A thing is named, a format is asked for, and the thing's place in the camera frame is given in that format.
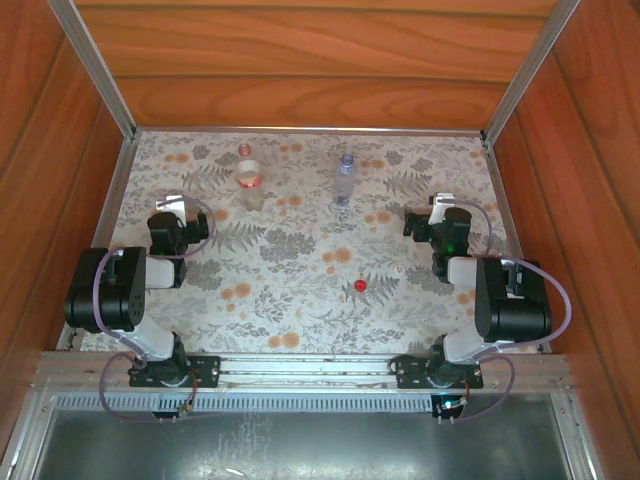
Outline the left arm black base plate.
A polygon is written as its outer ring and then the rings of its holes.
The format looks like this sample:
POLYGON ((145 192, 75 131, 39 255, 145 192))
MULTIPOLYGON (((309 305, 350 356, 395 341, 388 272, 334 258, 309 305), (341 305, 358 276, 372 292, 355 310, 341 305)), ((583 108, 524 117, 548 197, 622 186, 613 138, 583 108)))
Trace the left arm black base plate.
POLYGON ((217 356, 187 356, 182 360, 168 359, 148 362, 144 368, 128 370, 129 386, 134 388, 216 388, 220 376, 221 358, 217 356))

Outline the clear purple-tinted bottle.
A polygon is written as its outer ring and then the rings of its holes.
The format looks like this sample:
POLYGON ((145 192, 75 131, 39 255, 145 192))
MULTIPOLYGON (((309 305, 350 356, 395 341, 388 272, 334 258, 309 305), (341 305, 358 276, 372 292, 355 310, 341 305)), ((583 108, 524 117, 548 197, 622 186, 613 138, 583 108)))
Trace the clear purple-tinted bottle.
POLYGON ((351 154, 344 154, 338 164, 333 186, 333 202, 336 205, 347 205, 354 189, 356 165, 351 154))

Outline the aluminium frame side rail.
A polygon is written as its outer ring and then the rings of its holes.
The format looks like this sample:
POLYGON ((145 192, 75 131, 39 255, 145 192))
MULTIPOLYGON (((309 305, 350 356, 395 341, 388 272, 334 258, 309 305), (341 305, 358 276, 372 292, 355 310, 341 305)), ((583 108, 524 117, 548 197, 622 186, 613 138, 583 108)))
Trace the aluminium frame side rail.
MULTIPOLYGON (((124 139, 122 142, 110 185, 94 231, 91 247, 108 247, 110 245, 138 143, 138 136, 135 136, 133 139, 124 139)), ((67 324, 64 324, 55 350, 78 350, 82 342, 82 336, 82 333, 77 333, 67 324)))
POLYGON ((552 317, 544 272, 520 258, 523 250, 495 153, 489 145, 485 149, 509 253, 506 258, 478 261, 475 324, 483 341, 481 352, 488 354, 547 342, 552 317))

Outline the aluminium frame crossbar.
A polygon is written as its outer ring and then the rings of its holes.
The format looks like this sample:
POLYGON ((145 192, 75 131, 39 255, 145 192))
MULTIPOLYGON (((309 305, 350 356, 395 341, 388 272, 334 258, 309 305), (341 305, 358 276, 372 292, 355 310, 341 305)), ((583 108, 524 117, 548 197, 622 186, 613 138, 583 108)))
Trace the aluminium frame crossbar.
POLYGON ((294 126, 138 126, 137 132, 197 132, 197 133, 273 133, 314 135, 389 135, 482 138, 482 130, 380 127, 294 127, 294 126))

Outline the aluminium mounting rail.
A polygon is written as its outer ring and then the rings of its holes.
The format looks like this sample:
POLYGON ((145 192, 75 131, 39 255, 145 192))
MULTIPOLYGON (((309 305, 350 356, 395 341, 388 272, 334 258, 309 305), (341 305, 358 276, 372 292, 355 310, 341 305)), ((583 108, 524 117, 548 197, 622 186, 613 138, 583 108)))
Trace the aluminium mounting rail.
MULTIPOLYGON (((96 392, 101 372, 106 388, 130 388, 130 363, 110 352, 53 351, 41 355, 30 386, 35 390, 96 392)), ((391 393, 398 390, 383 354, 222 354, 216 393, 391 393)), ((513 379, 514 393, 572 391, 575 381, 566 358, 553 354, 515 354, 480 366, 484 387, 479 393, 500 393, 513 379)))

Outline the floral tablecloth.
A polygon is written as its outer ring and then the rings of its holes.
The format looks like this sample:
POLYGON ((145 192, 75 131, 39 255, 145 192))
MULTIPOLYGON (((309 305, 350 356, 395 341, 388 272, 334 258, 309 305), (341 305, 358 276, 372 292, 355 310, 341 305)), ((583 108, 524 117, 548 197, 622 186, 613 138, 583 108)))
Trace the floral tablecloth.
POLYGON ((213 210, 215 240, 189 258, 183 286, 146 296, 146 314, 190 351, 419 354, 473 322, 474 291, 440 282, 431 247, 402 233, 405 211, 438 192, 474 202, 472 253, 507 253, 477 138, 146 132, 112 243, 148 245, 148 218, 171 193, 213 210), (241 202, 240 144, 261 167, 260 211, 241 202), (356 178, 336 205, 344 154, 356 178))

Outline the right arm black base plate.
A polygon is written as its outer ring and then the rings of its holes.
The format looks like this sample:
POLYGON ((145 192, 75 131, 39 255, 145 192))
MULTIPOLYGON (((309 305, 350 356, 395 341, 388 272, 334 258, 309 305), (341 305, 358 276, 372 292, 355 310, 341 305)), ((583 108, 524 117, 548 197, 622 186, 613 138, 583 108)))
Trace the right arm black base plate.
POLYGON ((480 389, 481 370, 472 364, 454 364, 439 358, 401 355, 389 363, 399 389, 480 389))

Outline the shiny metal sheet panel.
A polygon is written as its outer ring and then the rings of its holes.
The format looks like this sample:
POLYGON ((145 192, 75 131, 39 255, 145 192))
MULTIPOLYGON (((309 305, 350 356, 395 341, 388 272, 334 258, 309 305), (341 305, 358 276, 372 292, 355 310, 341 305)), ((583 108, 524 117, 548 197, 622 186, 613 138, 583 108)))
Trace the shiny metal sheet panel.
POLYGON ((59 412, 33 480, 601 480, 546 400, 426 414, 222 413, 176 425, 59 412))

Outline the aluminium frame post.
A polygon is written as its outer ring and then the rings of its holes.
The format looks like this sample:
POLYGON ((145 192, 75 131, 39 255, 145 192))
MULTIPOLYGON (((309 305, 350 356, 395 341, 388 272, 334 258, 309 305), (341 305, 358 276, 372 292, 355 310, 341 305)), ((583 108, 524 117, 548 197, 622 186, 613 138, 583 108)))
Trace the aluminium frame post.
POLYGON ((123 137, 133 140, 136 122, 74 0, 47 3, 123 137))
POLYGON ((574 14, 581 0, 558 0, 539 36, 525 56, 484 130, 485 143, 491 147, 498 140, 509 118, 554 44, 574 14))

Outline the clear bottle with red label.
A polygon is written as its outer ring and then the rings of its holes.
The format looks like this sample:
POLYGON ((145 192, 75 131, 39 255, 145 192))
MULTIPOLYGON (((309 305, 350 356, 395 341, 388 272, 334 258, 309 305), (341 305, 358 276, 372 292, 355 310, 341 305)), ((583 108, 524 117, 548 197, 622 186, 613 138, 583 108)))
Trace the clear bottle with red label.
POLYGON ((241 202, 248 211, 260 211, 264 203, 260 164, 249 144, 240 144, 238 154, 236 181, 240 187, 241 202))

